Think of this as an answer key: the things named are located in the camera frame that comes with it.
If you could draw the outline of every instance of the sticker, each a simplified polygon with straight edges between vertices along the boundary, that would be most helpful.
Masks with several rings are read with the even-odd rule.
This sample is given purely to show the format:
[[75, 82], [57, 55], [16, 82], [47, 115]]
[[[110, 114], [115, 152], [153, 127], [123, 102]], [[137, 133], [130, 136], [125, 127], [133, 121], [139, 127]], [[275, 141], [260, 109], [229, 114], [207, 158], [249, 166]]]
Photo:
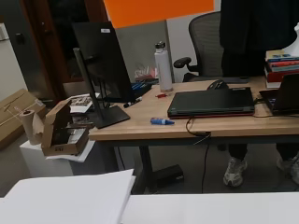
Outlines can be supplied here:
[[101, 33], [110, 33], [110, 29], [101, 29]]
[[36, 104], [39, 105], [39, 106], [42, 106], [44, 105], [41, 101], [39, 101], [38, 99], [36, 99]]

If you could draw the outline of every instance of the pen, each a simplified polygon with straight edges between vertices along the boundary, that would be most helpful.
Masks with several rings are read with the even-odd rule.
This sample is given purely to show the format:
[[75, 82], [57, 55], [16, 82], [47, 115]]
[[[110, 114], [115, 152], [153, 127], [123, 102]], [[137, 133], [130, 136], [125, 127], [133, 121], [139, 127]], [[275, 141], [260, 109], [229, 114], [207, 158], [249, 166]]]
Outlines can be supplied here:
[[169, 124], [175, 124], [174, 121], [169, 119], [151, 119], [151, 124], [158, 124], [158, 125], [169, 125]]
[[137, 98], [137, 99], [135, 100], [135, 102], [132, 102], [132, 103], [129, 102], [129, 103], [123, 105], [123, 107], [124, 107], [124, 108], [128, 108], [129, 106], [131, 106], [131, 105], [135, 105], [135, 104], [139, 103], [140, 101], [142, 101], [142, 96], [140, 96], [139, 98]]

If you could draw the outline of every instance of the white sneaker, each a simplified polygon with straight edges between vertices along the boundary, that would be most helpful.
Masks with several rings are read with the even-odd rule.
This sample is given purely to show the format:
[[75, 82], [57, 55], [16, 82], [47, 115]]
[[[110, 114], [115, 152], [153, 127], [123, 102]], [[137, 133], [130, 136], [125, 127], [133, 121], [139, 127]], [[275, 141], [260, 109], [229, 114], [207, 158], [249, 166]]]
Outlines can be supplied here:
[[232, 157], [228, 162], [223, 182], [226, 186], [238, 187], [243, 183], [242, 172], [247, 169], [247, 162]]
[[293, 182], [299, 185], [299, 160], [297, 160], [297, 157], [291, 161], [283, 161], [281, 158], [279, 158], [277, 166], [282, 171], [290, 169], [290, 175], [292, 176]]

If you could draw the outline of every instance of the box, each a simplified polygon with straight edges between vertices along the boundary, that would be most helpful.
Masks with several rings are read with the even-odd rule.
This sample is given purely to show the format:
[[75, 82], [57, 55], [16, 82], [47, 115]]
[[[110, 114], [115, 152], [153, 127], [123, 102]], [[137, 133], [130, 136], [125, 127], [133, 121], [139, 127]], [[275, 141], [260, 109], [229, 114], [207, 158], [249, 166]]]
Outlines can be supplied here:
[[41, 143], [45, 156], [79, 154], [88, 141], [89, 128], [69, 128], [70, 103], [61, 101], [46, 116]]
[[29, 91], [19, 90], [0, 102], [0, 149], [24, 133], [19, 114], [27, 109], [34, 110], [41, 118], [45, 117], [45, 105]]

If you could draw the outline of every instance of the desk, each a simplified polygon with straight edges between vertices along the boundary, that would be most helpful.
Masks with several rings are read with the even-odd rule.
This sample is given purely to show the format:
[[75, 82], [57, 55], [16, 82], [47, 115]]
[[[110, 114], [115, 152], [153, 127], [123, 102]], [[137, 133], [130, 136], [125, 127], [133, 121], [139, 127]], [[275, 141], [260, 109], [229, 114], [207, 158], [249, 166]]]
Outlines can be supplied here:
[[298, 192], [131, 196], [122, 224], [291, 224]]
[[[175, 92], [206, 90], [212, 82], [176, 83], [171, 95], [162, 99], [155, 97], [160, 93], [159, 86], [153, 86], [152, 90], [144, 95], [142, 102], [124, 109], [131, 119], [105, 129], [93, 129], [90, 131], [90, 139], [106, 146], [140, 147], [148, 187], [153, 188], [155, 177], [151, 168], [149, 146], [186, 146], [193, 145], [198, 139], [186, 131], [186, 119], [177, 119], [173, 126], [151, 125], [150, 119], [167, 119], [167, 109]], [[248, 84], [234, 84], [230, 87], [251, 87], [253, 97], [256, 98], [259, 91], [265, 90], [265, 78], [252, 77]], [[271, 115], [265, 104], [256, 105], [255, 108], [256, 116]], [[213, 144], [299, 142], [299, 119], [261, 119], [253, 116], [196, 119], [192, 131], [211, 132], [210, 141]]]

